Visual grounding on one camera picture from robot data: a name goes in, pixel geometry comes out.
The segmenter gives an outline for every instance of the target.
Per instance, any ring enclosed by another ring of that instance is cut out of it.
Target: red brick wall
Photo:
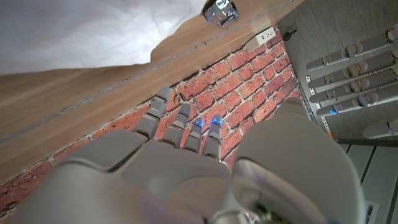
[[[223,117],[221,157],[231,167],[235,149],[246,131],[254,124],[272,117],[286,97],[300,97],[293,68],[277,30],[277,37],[253,52],[245,48],[230,53],[186,80],[172,86],[172,94],[155,137],[160,139],[176,117],[183,103],[191,105],[191,114],[181,146],[189,134],[194,118],[203,118],[204,138],[211,118]],[[37,186],[44,174],[59,160],[92,139],[115,129],[132,130],[148,110],[151,100],[115,118],[71,146],[46,158],[0,188],[0,217],[4,217]]]

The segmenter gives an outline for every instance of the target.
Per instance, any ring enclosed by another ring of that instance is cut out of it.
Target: gray robotic hand
[[[71,153],[11,223],[349,223],[365,221],[353,163],[304,107],[287,99],[243,138],[231,172],[220,162],[221,116],[201,155],[203,121],[183,149],[190,107],[153,140],[170,95],[163,88],[132,132],[117,130]]]

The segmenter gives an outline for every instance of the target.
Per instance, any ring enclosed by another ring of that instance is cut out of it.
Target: power outlet
[[[249,42],[245,44],[246,49],[250,52],[258,48],[260,45],[265,44],[268,40],[276,37],[276,33],[273,27],[270,27],[261,33],[253,37]]]

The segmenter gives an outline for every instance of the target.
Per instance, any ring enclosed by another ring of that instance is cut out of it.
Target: robotic hand rack
[[[398,24],[392,29],[386,30],[383,34],[362,40],[335,53],[309,62],[306,68],[307,70],[316,70],[334,63],[349,60],[350,58],[390,45],[397,39]],[[394,49],[323,77],[313,79],[308,82],[308,87],[311,89],[349,79],[353,79],[353,81],[316,93],[309,98],[309,101],[311,103],[319,103],[341,96],[364,92],[349,100],[319,108],[317,115],[322,117],[396,101],[398,100],[397,62],[398,49]],[[372,124],[364,131],[364,136],[366,138],[381,138],[398,135],[398,127],[393,125],[395,123],[396,121],[380,121],[380,123]]]

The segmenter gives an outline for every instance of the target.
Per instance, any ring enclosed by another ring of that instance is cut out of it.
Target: gray wall
[[[342,147],[358,171],[365,199],[379,205],[375,223],[398,223],[398,147]]]
[[[305,69],[308,62],[384,32],[397,23],[397,0],[306,0],[279,21],[278,25],[282,33],[291,28],[298,30],[285,46],[303,86],[303,92],[309,98],[311,94],[305,81],[307,75],[312,79],[324,76],[349,64],[391,50],[392,46],[311,72]],[[315,104],[310,105],[312,111],[316,111]],[[330,116],[327,121],[335,138],[363,139],[362,132],[369,124],[396,118],[397,111],[398,102],[393,102]],[[317,121],[323,126],[319,117]]]

